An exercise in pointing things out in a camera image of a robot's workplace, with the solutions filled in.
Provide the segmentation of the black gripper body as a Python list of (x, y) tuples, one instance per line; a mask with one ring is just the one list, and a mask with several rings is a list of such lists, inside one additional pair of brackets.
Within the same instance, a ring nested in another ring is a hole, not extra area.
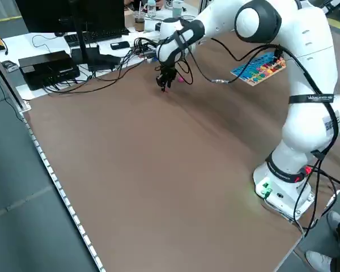
[(156, 77), (157, 81), (174, 81), (177, 74), (177, 70), (174, 66), (160, 66), (158, 70), (160, 74)]

